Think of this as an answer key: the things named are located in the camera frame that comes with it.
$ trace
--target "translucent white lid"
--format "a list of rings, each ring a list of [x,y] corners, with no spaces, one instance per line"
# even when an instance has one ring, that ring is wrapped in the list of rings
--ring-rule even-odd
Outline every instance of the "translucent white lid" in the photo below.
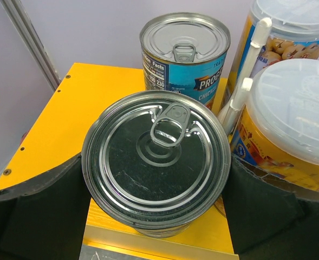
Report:
[[[255,0],[251,13],[270,17],[276,33],[319,40],[319,0]]]
[[[259,72],[247,109],[273,144],[319,165],[319,61],[286,60]]]

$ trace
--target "nut canister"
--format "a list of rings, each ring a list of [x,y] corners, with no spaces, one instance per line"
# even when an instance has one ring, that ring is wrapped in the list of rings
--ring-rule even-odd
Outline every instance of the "nut canister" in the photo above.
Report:
[[[319,61],[287,60],[258,73],[231,149],[272,175],[319,191]]]
[[[182,93],[212,108],[230,46],[220,21],[180,12],[149,21],[140,33],[147,90]]]
[[[158,90],[107,108],[82,149],[84,179],[98,206],[151,237],[173,236],[211,207],[230,163],[227,136],[213,113]]]
[[[255,26],[265,17],[271,18],[272,31],[251,77],[276,62],[319,57],[319,0],[254,0],[230,70],[223,104],[234,90]]]

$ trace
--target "pull tab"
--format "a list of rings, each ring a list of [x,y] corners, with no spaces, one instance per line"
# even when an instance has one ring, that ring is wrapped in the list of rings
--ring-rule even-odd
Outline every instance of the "pull tab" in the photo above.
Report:
[[[193,62],[196,48],[190,43],[178,43],[173,47],[174,58],[177,62]]]
[[[188,120],[190,118],[190,115],[191,115],[191,111],[186,105],[182,103],[172,103],[170,106],[166,108],[166,110],[164,110],[159,115],[159,117],[157,117],[157,119],[153,123],[151,127],[151,131],[149,133],[152,141],[155,144],[166,147],[166,148],[178,146],[183,140],[183,138],[185,137],[186,128],[188,125]],[[167,143],[163,140],[158,139],[154,135],[155,128],[160,122],[167,122],[167,124],[174,123],[177,127],[181,129],[180,136],[175,142]]]

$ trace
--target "white wall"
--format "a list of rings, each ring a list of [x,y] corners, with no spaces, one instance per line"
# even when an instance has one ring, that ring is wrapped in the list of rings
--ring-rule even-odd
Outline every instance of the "white wall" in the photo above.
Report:
[[[52,93],[0,3],[0,173]]]
[[[74,62],[141,68],[139,32],[155,16],[189,11],[227,25],[227,77],[252,0],[21,0],[63,77]]]

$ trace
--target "yellow table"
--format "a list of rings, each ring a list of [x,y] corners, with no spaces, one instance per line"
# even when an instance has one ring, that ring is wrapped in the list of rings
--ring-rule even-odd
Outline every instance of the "yellow table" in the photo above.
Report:
[[[222,79],[214,108],[219,108],[225,84]],[[9,163],[11,174],[0,177],[0,190],[79,153],[89,127],[104,109],[144,89],[141,69],[74,64]],[[215,207],[183,233],[154,239],[115,221],[91,200],[83,242],[148,259],[238,259],[227,221]]]

